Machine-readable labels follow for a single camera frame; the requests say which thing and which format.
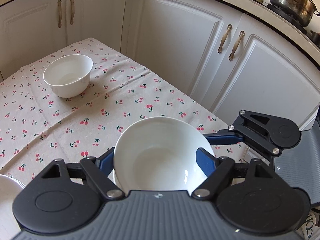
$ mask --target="bowl rim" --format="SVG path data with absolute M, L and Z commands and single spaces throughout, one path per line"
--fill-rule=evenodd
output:
M 147 120 L 150 120 L 150 119 L 153 119 L 153 120 L 155 120 L 155 119 L 171 119 L 171 120 L 174 120 L 174 121 L 178 121 L 178 122 L 180 122 L 180 123 L 187 124 L 187 126 L 192 127 L 193 129 L 196 130 L 196 128 L 194 128 L 191 124 L 189 124 L 189 123 L 187 123 L 187 122 L 185 122 L 185 121 L 179 120 L 179 119 L 177 119 L 177 118 L 168 117 L 168 116 L 151 116 L 151 117 L 144 118 L 144 119 L 142 119 L 142 120 L 138 120 L 138 121 L 134 122 L 133 124 L 129 125 L 129 126 L 123 131 L 123 133 L 120 135 L 120 137 L 118 138 L 118 140 L 117 140 L 117 142 L 116 142 L 116 145 L 115 145 L 115 149 L 114 149 L 114 151 L 113 151 L 113 160 L 115 160 L 117 145 L 118 145 L 118 143 L 119 143 L 122 135 L 124 135 L 124 133 L 125 133 L 130 127 L 134 126 L 136 123 L 138 123 L 138 122 L 146 122 Z M 117 182 L 118 182 L 118 186 L 119 186 L 120 188 L 123 188 L 123 186 L 121 185 L 121 183 L 120 183 L 120 181 L 119 181 L 118 176 L 116 176 L 116 168 L 115 168 L 115 167 L 114 167 L 113 173 L 114 173 L 114 175 L 113 175 L 114 183 L 116 183 L 116 181 L 115 181 L 115 177 L 116 177 L 116 178 L 117 178 Z
M 90 70 L 89 70 L 84 76 L 82 76 L 80 79 L 78 79 L 78 80 L 76 80 L 76 81 L 73 81 L 73 82 L 71 82 L 71 83 L 67 83 L 67 84 L 63 84 L 63 85 L 52 85 L 52 84 L 48 83 L 48 82 L 45 80 L 45 78 L 44 78 L 44 74 L 45 74 L 46 70 L 50 67 L 51 64 L 53 64 L 53 63 L 56 62 L 57 60 L 60 60 L 60 59 L 62 59 L 62 58 L 66 58 L 66 57 L 69 57 L 69 56 L 84 56 L 84 57 L 89 58 L 89 59 L 91 60 L 91 62 L 92 62 L 92 65 L 91 65 Z M 76 82 L 78 82 L 79 80 L 83 79 L 86 75 L 88 75 L 88 74 L 90 73 L 90 71 L 92 70 L 92 68 L 93 68 L 93 60 L 92 60 L 90 57 L 88 57 L 87 55 L 83 55 L 83 54 L 70 54 L 70 55 L 67 55 L 67 56 L 64 56 L 64 57 L 57 58 L 56 60 L 54 60 L 53 62 L 51 62 L 51 63 L 45 68 L 45 70 L 44 70 L 44 72 L 43 72 L 43 75 L 42 75 L 42 78 L 43 78 L 44 82 L 45 82 L 46 84 L 48 84 L 49 86 L 52 86 L 52 87 L 62 87 L 62 86 L 66 86 L 66 85 L 71 85 L 71 84 L 76 83 Z

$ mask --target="white plate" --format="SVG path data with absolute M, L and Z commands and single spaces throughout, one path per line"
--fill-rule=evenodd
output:
M 0 174 L 0 240 L 10 240 L 20 232 L 12 203 L 24 187 L 18 180 Z

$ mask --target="tablecloth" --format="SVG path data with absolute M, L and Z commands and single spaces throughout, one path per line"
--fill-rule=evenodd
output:
M 70 54 L 93 60 L 90 84 L 74 98 L 59 98 L 43 72 Z M 96 39 L 74 43 L 0 83 L 0 173 L 28 184 L 55 158 L 68 163 L 102 155 L 129 125 L 152 116 L 183 120 L 201 133 L 227 128 L 158 75 Z M 213 150 L 240 162 L 246 148 L 238 143 Z

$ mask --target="white cabinet door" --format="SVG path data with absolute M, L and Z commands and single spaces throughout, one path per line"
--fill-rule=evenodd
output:
M 227 124 L 240 110 L 293 120 L 301 128 L 317 111 L 320 73 L 279 34 L 243 14 L 201 104 Z M 240 31 L 245 36 L 229 61 Z
M 72 0 L 67 0 L 68 44 L 96 38 L 119 51 L 125 0 L 73 0 L 73 3 L 72 9 Z
M 0 72 L 4 79 L 24 65 L 67 45 L 65 0 L 14 0 L 0 7 Z
M 214 0 L 127 0 L 121 53 L 197 99 L 212 81 L 199 84 L 199 76 L 217 71 L 240 17 Z

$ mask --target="stainless steel pot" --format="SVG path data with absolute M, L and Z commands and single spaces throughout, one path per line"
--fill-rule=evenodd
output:
M 310 23 L 314 14 L 320 16 L 320 12 L 311 0 L 270 0 L 270 3 L 286 13 L 293 14 L 303 27 Z

